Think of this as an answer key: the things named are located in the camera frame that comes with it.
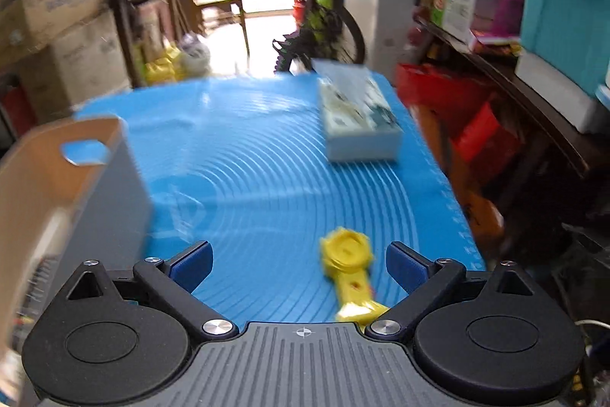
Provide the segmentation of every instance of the teal plastic bin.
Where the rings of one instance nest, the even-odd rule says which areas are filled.
[[[610,0],[525,0],[521,44],[595,98],[610,63]]]

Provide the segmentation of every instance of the bicycle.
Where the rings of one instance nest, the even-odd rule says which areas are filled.
[[[337,0],[306,0],[304,21],[285,41],[273,41],[275,71],[289,72],[300,61],[311,71],[315,58],[363,64],[364,37],[353,16]]]

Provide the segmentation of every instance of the wooden shelf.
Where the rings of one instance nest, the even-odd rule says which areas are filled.
[[[448,43],[486,74],[501,90],[523,109],[565,155],[576,172],[585,177],[610,169],[610,138],[580,134],[556,109],[534,89],[516,76],[508,63],[489,61],[473,54],[468,47],[447,32],[424,20],[419,23]]]

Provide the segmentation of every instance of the black circular motor housing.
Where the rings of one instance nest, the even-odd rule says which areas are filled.
[[[582,335],[541,288],[519,285],[503,293],[489,281],[476,299],[419,323],[414,356],[432,381],[487,405],[530,405],[561,393],[583,357]]]
[[[109,279],[85,281],[93,277],[84,273],[75,288],[95,285],[100,294],[55,298],[23,346],[23,366],[39,396],[66,405],[138,399],[174,377],[190,353],[173,317],[124,301]]]

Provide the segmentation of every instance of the blue mat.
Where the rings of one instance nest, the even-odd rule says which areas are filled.
[[[371,284],[387,306],[405,296],[385,270],[394,240],[483,268],[416,125],[387,81],[377,82],[405,131],[397,164],[327,163],[315,75],[197,80],[102,98],[79,115],[127,122],[156,210],[147,255],[211,242],[214,268],[197,298],[240,327],[325,322],[337,300],[319,239],[338,226],[370,237]]]

